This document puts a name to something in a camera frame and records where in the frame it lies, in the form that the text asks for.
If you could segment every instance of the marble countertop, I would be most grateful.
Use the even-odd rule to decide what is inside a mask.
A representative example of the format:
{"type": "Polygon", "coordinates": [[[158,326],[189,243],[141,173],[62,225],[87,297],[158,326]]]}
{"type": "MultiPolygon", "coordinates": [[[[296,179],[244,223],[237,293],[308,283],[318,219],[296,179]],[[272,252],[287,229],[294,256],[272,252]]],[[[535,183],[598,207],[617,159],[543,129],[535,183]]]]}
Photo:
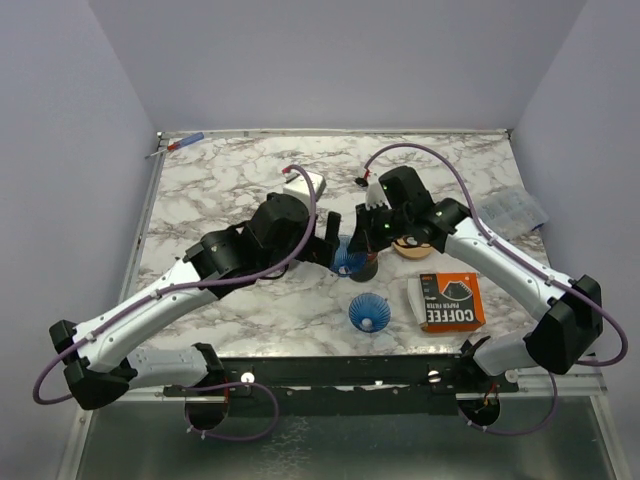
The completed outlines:
{"type": "MultiPolygon", "coordinates": [[[[267,192],[280,191],[281,170],[296,163],[322,173],[327,188],[319,202],[319,233],[327,211],[342,214],[341,233],[355,226],[355,205],[364,192],[353,179],[379,148],[415,142],[447,156],[464,177],[475,200],[507,186],[521,185],[506,135],[350,135],[205,138],[171,153],[165,160],[144,243],[138,287],[151,283],[185,250],[211,230],[247,220],[267,192]]],[[[464,202],[449,171],[427,154],[398,149],[374,163],[378,174],[410,165],[434,199],[464,202]]],[[[514,241],[535,259],[548,263],[542,241],[532,233],[514,241]]],[[[221,301],[186,315],[145,346],[184,348],[210,343],[222,356],[315,356],[451,353],[462,343],[529,325],[533,320],[509,295],[483,275],[479,285],[487,323],[472,334],[422,332],[406,295],[407,279],[427,272],[469,272],[471,267],[437,252],[425,260],[405,260],[391,249],[379,256],[379,272],[366,283],[338,278],[323,267],[299,264],[279,281],[260,281],[221,301]],[[353,327],[347,311],[360,293],[388,299],[391,321],[381,332],[353,327]]]]}

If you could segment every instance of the metal edge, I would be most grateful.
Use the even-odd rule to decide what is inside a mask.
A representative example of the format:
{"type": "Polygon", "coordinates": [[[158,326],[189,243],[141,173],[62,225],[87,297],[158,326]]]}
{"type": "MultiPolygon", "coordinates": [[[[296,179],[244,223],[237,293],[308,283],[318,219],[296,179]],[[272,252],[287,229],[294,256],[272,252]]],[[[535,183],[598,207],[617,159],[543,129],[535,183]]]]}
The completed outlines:
{"type": "MultiPolygon", "coordinates": [[[[131,247],[131,253],[129,254],[122,288],[118,295],[118,302],[122,302],[126,298],[130,297],[133,293],[132,290],[135,287],[135,279],[138,276],[138,269],[140,268],[142,246],[144,245],[144,241],[147,236],[147,228],[149,227],[149,222],[151,220],[151,213],[153,211],[153,204],[158,192],[158,185],[160,184],[160,176],[162,174],[165,156],[165,154],[162,154],[155,159],[155,163],[151,171],[149,187],[145,194],[142,212],[140,213],[140,219],[138,220],[138,225],[136,227],[136,234],[133,246],[131,247]]],[[[92,418],[93,411],[85,411],[80,407],[76,408],[75,418],[71,425],[71,431],[69,432],[69,437],[62,455],[62,461],[60,462],[60,468],[58,469],[58,475],[56,477],[57,480],[77,478],[92,418]]]]}
{"type": "MultiPolygon", "coordinates": [[[[182,138],[197,130],[163,132],[161,140],[182,138]]],[[[409,129],[342,129],[342,128],[239,128],[202,131],[205,138],[269,137],[269,136],[332,136],[332,135],[506,135],[507,129],[474,130],[467,128],[409,128],[409,129]]]]}
{"type": "Polygon", "coordinates": [[[609,398],[606,395],[591,397],[591,405],[615,478],[617,480],[632,480],[631,469],[613,421],[613,415],[611,415],[609,398]]]}
{"type": "Polygon", "coordinates": [[[125,272],[118,302],[126,300],[134,293],[133,289],[135,288],[135,281],[140,269],[142,250],[147,238],[147,230],[149,228],[149,222],[151,221],[151,214],[153,213],[153,205],[155,203],[156,194],[158,193],[158,186],[160,185],[160,177],[162,176],[165,157],[165,153],[159,155],[153,165],[151,181],[149,182],[149,187],[147,188],[147,193],[142,205],[142,212],[140,213],[140,219],[138,220],[138,226],[136,227],[133,247],[131,248],[131,253],[129,255],[127,270],[125,272]]]}
{"type": "Polygon", "coordinates": [[[69,438],[65,445],[62,461],[58,468],[58,475],[56,476],[57,480],[77,478],[92,416],[93,412],[85,412],[80,407],[76,409],[76,414],[73,419],[73,423],[71,424],[71,431],[69,432],[69,438]]]}

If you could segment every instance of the white wall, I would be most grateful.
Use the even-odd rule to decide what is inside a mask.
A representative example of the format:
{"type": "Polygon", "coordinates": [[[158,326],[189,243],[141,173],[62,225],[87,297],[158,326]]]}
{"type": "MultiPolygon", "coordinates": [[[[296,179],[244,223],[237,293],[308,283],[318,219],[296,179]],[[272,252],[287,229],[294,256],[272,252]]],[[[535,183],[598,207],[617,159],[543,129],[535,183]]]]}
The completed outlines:
{"type": "MultiPolygon", "coordinates": [[[[634,478],[640,478],[640,3],[590,0],[514,133],[527,188],[550,213],[545,245],[557,268],[600,281],[630,339],[605,369],[634,478]]],[[[610,328],[601,358],[617,353],[610,328]]]]}
{"type": "Polygon", "coordinates": [[[514,127],[584,0],[89,0],[161,130],[514,127]]]}
{"type": "Polygon", "coordinates": [[[0,65],[0,477],[46,480],[76,408],[31,400],[48,327],[116,301],[157,138],[85,0],[5,2],[0,65]]]}

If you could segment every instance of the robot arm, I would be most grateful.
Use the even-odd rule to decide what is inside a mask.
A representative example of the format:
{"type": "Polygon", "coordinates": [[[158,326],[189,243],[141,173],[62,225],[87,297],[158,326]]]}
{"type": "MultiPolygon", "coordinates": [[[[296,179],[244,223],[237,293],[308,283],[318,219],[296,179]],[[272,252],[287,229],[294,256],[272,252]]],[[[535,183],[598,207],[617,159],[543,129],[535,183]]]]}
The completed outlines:
{"type": "MultiPolygon", "coordinates": [[[[318,198],[324,178],[310,177],[318,198]]],[[[309,224],[309,193],[302,177],[290,178],[284,192],[269,194],[249,221],[207,233],[158,280],[108,312],[80,324],[62,320],[49,329],[58,353],[83,343],[63,360],[65,379],[81,407],[100,408],[132,388],[196,386],[220,374],[220,362],[209,345],[182,351],[137,347],[187,313],[256,280],[214,286],[202,282],[253,275],[293,252],[309,224]],[[167,293],[174,285],[190,288],[167,293]],[[144,305],[133,307],[149,297],[144,305]],[[94,337],[92,332],[116,315],[120,320],[94,337]]],[[[312,235],[296,259],[329,267],[339,244],[339,224],[340,215],[330,212],[324,239],[312,235]]]]}
{"type": "Polygon", "coordinates": [[[495,376],[509,369],[538,365],[553,373],[566,373],[602,333],[602,317],[597,312],[562,288],[533,275],[523,263],[600,305],[600,286],[590,277],[574,281],[501,240],[481,223],[492,236],[487,239],[466,206],[450,198],[433,202],[410,167],[398,167],[379,180],[372,179],[369,189],[367,204],[356,207],[351,252],[377,252],[390,246],[394,239],[413,236],[417,242],[429,243],[486,275],[539,322],[531,331],[487,337],[471,347],[466,355],[485,374],[495,376]],[[500,251],[493,245],[496,241],[524,262],[516,262],[500,251]]]}

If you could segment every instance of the purple cable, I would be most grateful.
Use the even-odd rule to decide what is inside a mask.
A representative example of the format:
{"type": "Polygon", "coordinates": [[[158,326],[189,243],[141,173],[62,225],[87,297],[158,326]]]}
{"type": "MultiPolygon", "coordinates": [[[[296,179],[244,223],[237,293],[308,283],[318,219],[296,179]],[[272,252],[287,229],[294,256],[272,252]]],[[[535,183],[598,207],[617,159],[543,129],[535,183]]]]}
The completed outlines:
{"type": "Polygon", "coordinates": [[[247,435],[246,437],[232,437],[228,435],[211,433],[211,430],[199,430],[196,427],[194,427],[191,423],[191,419],[189,418],[189,413],[185,408],[184,418],[189,424],[189,429],[187,430],[187,433],[193,431],[209,438],[217,438],[218,440],[225,440],[227,442],[252,442],[253,440],[259,440],[269,435],[273,431],[273,429],[276,428],[276,425],[278,424],[278,418],[280,418],[280,407],[278,406],[278,400],[276,399],[276,396],[273,394],[271,390],[269,390],[264,385],[260,385],[259,383],[231,382],[231,383],[223,383],[220,385],[214,385],[212,387],[180,387],[180,388],[184,390],[190,390],[192,392],[212,392],[214,390],[222,390],[225,388],[235,388],[235,387],[256,387],[257,389],[262,390],[264,393],[267,394],[267,396],[269,397],[269,400],[271,400],[271,403],[273,403],[273,418],[267,428],[265,428],[260,433],[256,433],[255,435],[247,435]]]}
{"type": "MultiPolygon", "coordinates": [[[[307,224],[307,228],[304,231],[304,235],[302,235],[302,238],[300,239],[300,243],[298,243],[296,248],[294,248],[289,255],[287,255],[285,258],[283,258],[280,262],[276,263],[272,267],[269,267],[263,270],[262,272],[254,273],[252,275],[246,275],[244,277],[228,278],[224,280],[206,280],[201,282],[181,283],[178,285],[172,285],[170,287],[163,288],[159,290],[159,294],[164,296],[167,293],[175,292],[177,290],[187,290],[190,288],[209,288],[209,287],[217,287],[217,286],[223,286],[223,285],[237,285],[239,283],[253,282],[277,270],[281,270],[286,265],[288,265],[292,260],[294,260],[298,256],[298,254],[302,251],[302,249],[306,245],[307,241],[309,240],[313,232],[313,227],[316,220],[316,195],[315,195],[315,189],[313,187],[313,182],[311,181],[311,178],[309,177],[309,175],[307,174],[304,168],[298,165],[289,165],[287,168],[283,170],[283,172],[288,172],[289,170],[296,170],[298,173],[300,173],[300,175],[302,175],[302,177],[307,182],[307,187],[309,188],[309,196],[310,196],[309,223],[307,224]]],[[[104,324],[100,325],[98,328],[93,330],[91,334],[94,337],[97,337],[102,332],[104,332],[107,328],[111,327],[114,323],[120,321],[122,318],[126,317],[130,313],[135,312],[137,309],[139,309],[143,305],[146,305],[148,302],[152,301],[153,299],[154,299],[153,297],[147,296],[147,297],[141,298],[137,302],[132,303],[127,308],[125,308],[121,312],[111,317],[104,324]]],[[[36,378],[35,384],[33,385],[32,396],[33,396],[34,402],[40,405],[54,405],[56,403],[64,402],[65,400],[69,400],[73,397],[73,395],[68,394],[58,398],[42,398],[40,397],[40,388],[42,387],[42,383],[44,382],[45,378],[47,378],[47,375],[49,375],[51,370],[53,370],[53,368],[59,362],[61,362],[68,355],[82,348],[88,342],[89,341],[87,340],[87,338],[80,339],[78,342],[74,343],[73,345],[66,348],[65,350],[60,352],[58,355],[56,355],[53,358],[53,360],[51,360],[47,364],[47,366],[44,367],[44,370],[40,372],[40,374],[38,375],[38,378],[36,378]]]]}
{"type": "MultiPolygon", "coordinates": [[[[478,230],[480,230],[482,235],[484,235],[484,237],[487,240],[490,240],[491,239],[491,234],[489,232],[487,232],[487,230],[484,228],[484,225],[482,224],[482,222],[480,222],[480,216],[478,215],[478,212],[476,211],[476,207],[473,204],[473,200],[471,199],[471,194],[469,193],[469,190],[467,189],[467,186],[464,183],[464,179],[462,178],[460,173],[458,173],[458,171],[455,169],[453,164],[449,160],[447,160],[444,156],[442,156],[441,154],[436,152],[435,150],[432,150],[431,148],[425,147],[423,145],[419,145],[417,143],[408,143],[408,142],[407,143],[396,143],[396,144],[393,144],[393,145],[388,145],[388,146],[378,150],[376,153],[373,154],[373,156],[369,160],[367,160],[367,163],[364,164],[365,170],[368,170],[369,166],[371,165],[371,163],[376,158],[378,158],[380,155],[382,155],[384,152],[386,152],[388,150],[392,150],[394,148],[404,148],[404,147],[406,147],[406,148],[417,148],[418,150],[422,150],[423,152],[430,153],[431,155],[436,157],[438,160],[440,160],[442,163],[444,163],[447,166],[447,168],[449,168],[451,173],[453,173],[453,176],[456,177],[456,180],[460,184],[460,189],[462,190],[464,198],[467,201],[467,205],[469,206],[469,210],[471,211],[471,218],[473,219],[473,222],[476,224],[476,227],[478,227],[478,230]]],[[[613,327],[613,329],[618,333],[618,335],[620,336],[621,345],[620,345],[620,352],[615,357],[610,358],[609,360],[603,360],[603,361],[598,361],[598,360],[580,360],[580,361],[576,362],[578,365],[587,365],[587,366],[591,366],[591,367],[608,367],[608,366],[615,365],[615,364],[617,364],[617,363],[622,361],[622,359],[627,355],[627,352],[629,351],[629,340],[627,339],[627,335],[624,332],[624,330],[622,329],[622,326],[620,326],[620,324],[611,315],[609,315],[608,312],[606,312],[600,305],[595,303],[593,300],[591,300],[587,296],[583,295],[582,293],[572,289],[570,286],[567,286],[567,285],[565,285],[563,283],[558,282],[557,280],[549,278],[549,276],[547,276],[544,272],[538,270],[536,267],[534,267],[529,262],[527,262],[526,260],[521,258],[519,255],[513,253],[511,250],[506,248],[500,242],[494,241],[493,245],[498,250],[500,250],[502,253],[504,253],[507,257],[509,257],[511,260],[513,260],[517,264],[519,264],[522,267],[524,267],[529,272],[533,273],[534,275],[536,275],[537,277],[543,279],[545,282],[548,282],[549,284],[553,285],[554,287],[557,287],[557,288],[565,291],[566,293],[568,293],[570,295],[573,295],[574,297],[578,298],[582,302],[584,302],[587,305],[589,305],[589,307],[591,307],[596,312],[598,312],[600,315],[602,315],[605,318],[605,320],[607,322],[609,322],[609,324],[613,327]]]]}
{"type": "Polygon", "coordinates": [[[490,433],[491,435],[500,435],[502,437],[518,437],[520,435],[529,435],[530,433],[540,431],[547,425],[549,425],[549,423],[551,423],[551,420],[553,420],[553,417],[556,416],[556,412],[558,411],[558,385],[556,384],[556,379],[554,378],[553,374],[551,372],[548,373],[549,378],[551,379],[551,386],[553,388],[553,403],[551,404],[551,410],[549,410],[547,416],[544,417],[544,420],[533,427],[514,431],[498,430],[497,428],[483,427],[481,425],[478,425],[477,423],[473,423],[471,420],[469,420],[469,418],[467,418],[467,416],[460,408],[458,408],[458,413],[467,421],[467,425],[469,425],[471,428],[475,428],[476,430],[479,430],[483,433],[490,433]]]}

